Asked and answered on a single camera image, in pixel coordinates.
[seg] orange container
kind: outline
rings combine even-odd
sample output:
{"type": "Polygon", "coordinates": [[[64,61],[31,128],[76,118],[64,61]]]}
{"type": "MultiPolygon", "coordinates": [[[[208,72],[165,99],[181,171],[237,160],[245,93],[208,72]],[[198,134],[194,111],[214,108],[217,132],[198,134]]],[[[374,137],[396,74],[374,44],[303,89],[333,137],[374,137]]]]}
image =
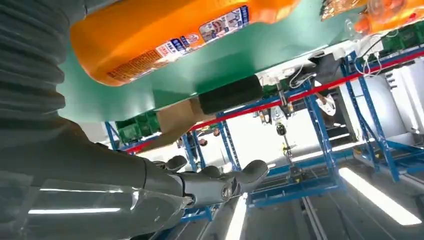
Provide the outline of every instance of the orange container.
{"type": "Polygon", "coordinates": [[[248,24],[272,24],[300,0],[123,0],[71,28],[80,64],[120,86],[248,24]]]}
{"type": "Polygon", "coordinates": [[[354,25],[356,32],[370,35],[394,30],[424,18],[424,0],[369,0],[367,12],[354,25]]]}

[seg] fluorescent light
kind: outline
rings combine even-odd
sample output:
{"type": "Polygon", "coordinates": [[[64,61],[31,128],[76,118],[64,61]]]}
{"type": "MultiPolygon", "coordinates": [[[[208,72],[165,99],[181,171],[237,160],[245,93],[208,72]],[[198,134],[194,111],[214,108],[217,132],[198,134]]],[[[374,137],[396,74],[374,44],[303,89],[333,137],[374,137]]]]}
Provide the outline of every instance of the fluorescent light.
{"type": "Polygon", "coordinates": [[[225,240],[239,240],[242,234],[243,224],[246,215],[246,198],[240,196],[235,206],[234,215],[232,216],[231,223],[229,224],[225,240]]]}
{"type": "Polygon", "coordinates": [[[392,219],[400,225],[415,225],[420,224],[421,220],[403,208],[393,199],[382,193],[377,188],[373,187],[362,177],[351,171],[347,167],[341,168],[339,171],[340,176],[348,183],[361,192],[367,199],[373,202],[377,207],[388,214],[392,219]]]}
{"type": "Polygon", "coordinates": [[[114,213],[120,208],[77,208],[77,209],[31,209],[29,214],[95,214],[114,213]]]}
{"type": "Polygon", "coordinates": [[[349,133],[345,133],[345,134],[342,134],[342,135],[330,137],[328,140],[331,141],[331,140],[341,139],[341,138],[347,137],[349,135],[350,135],[349,133]]]}
{"type": "Polygon", "coordinates": [[[61,189],[61,188],[41,188],[40,191],[44,192],[76,192],[76,193],[122,193],[122,190],[74,190],[74,189],[61,189]]]}

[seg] red rail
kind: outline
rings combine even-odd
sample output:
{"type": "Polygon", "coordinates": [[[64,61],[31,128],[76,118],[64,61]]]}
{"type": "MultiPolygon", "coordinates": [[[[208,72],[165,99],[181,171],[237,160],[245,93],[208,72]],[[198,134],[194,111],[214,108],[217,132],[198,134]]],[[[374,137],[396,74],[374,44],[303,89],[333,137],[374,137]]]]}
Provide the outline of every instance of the red rail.
{"type": "MultiPolygon", "coordinates": [[[[390,61],[390,62],[386,62],[386,63],[384,63],[384,64],[381,65],[381,68],[380,68],[380,66],[373,67],[373,68],[370,69],[370,71],[367,72],[367,74],[368,73],[375,73],[375,72],[379,71],[380,69],[386,69],[386,68],[390,68],[390,67],[396,66],[398,64],[406,63],[406,62],[412,61],[412,60],[414,60],[416,58],[419,58],[419,57],[422,57],[422,56],[424,56],[424,50],[423,51],[420,51],[420,52],[413,53],[413,54],[408,55],[408,56],[400,57],[400,58],[395,59],[395,60],[390,61]]],[[[297,95],[293,95],[293,96],[291,96],[291,97],[288,98],[288,101],[289,102],[294,102],[296,100],[303,99],[304,97],[307,97],[309,95],[312,95],[312,94],[321,92],[323,90],[327,90],[327,89],[332,89],[332,88],[338,87],[338,86],[346,83],[347,81],[355,80],[355,79],[357,79],[358,77],[360,77],[362,75],[363,75],[362,73],[354,73],[352,75],[349,75],[349,76],[346,76],[346,77],[342,77],[342,78],[337,79],[335,81],[332,81],[330,83],[326,83],[326,84],[323,84],[321,86],[314,87],[314,88],[312,88],[310,90],[301,92],[301,93],[299,93],[297,95]]],[[[250,109],[246,109],[246,110],[243,110],[243,111],[240,111],[240,112],[235,112],[235,113],[228,114],[228,115],[225,115],[225,116],[217,117],[215,119],[212,119],[212,120],[209,120],[209,121],[205,121],[205,122],[201,122],[199,124],[194,125],[190,129],[190,131],[196,130],[196,129],[201,129],[201,128],[204,128],[206,126],[209,126],[209,125],[212,125],[212,124],[216,124],[216,123],[222,122],[222,121],[227,120],[227,119],[232,119],[232,118],[235,118],[235,117],[238,117],[238,116],[241,116],[241,115],[253,113],[253,112],[256,112],[256,111],[263,110],[263,109],[269,109],[269,108],[278,106],[280,104],[281,104],[281,100],[277,100],[277,101],[274,101],[274,102],[271,102],[271,103],[267,103],[267,104],[264,104],[264,105],[261,105],[261,106],[256,106],[256,107],[253,107],[253,108],[250,108],[250,109]]],[[[134,146],[134,147],[129,148],[129,149],[125,150],[125,151],[128,152],[128,153],[136,153],[136,152],[141,151],[141,149],[143,147],[147,146],[149,143],[150,142],[144,142],[144,143],[142,143],[140,145],[134,146]]]]}

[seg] green surface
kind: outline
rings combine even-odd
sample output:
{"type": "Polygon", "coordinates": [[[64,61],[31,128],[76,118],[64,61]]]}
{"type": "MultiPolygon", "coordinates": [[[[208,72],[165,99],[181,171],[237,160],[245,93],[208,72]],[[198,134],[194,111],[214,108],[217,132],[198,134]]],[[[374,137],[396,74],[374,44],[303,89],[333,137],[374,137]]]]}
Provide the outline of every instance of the green surface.
{"type": "Polygon", "coordinates": [[[302,0],[280,22],[249,25],[121,87],[104,86],[90,79],[69,47],[61,66],[65,82],[58,86],[66,107],[59,114],[76,122],[126,120],[345,40],[349,14],[321,22],[321,2],[302,0]]]}

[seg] robotic arm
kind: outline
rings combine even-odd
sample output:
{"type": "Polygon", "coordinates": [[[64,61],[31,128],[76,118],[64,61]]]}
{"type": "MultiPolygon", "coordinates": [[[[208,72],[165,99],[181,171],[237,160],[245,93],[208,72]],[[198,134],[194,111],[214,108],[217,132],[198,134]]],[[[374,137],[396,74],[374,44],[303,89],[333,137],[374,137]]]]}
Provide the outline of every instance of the robotic arm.
{"type": "Polygon", "coordinates": [[[90,142],[58,115],[70,26],[116,0],[0,2],[0,238],[127,239],[177,224],[186,207],[222,203],[267,175],[175,173],[90,142]]]}

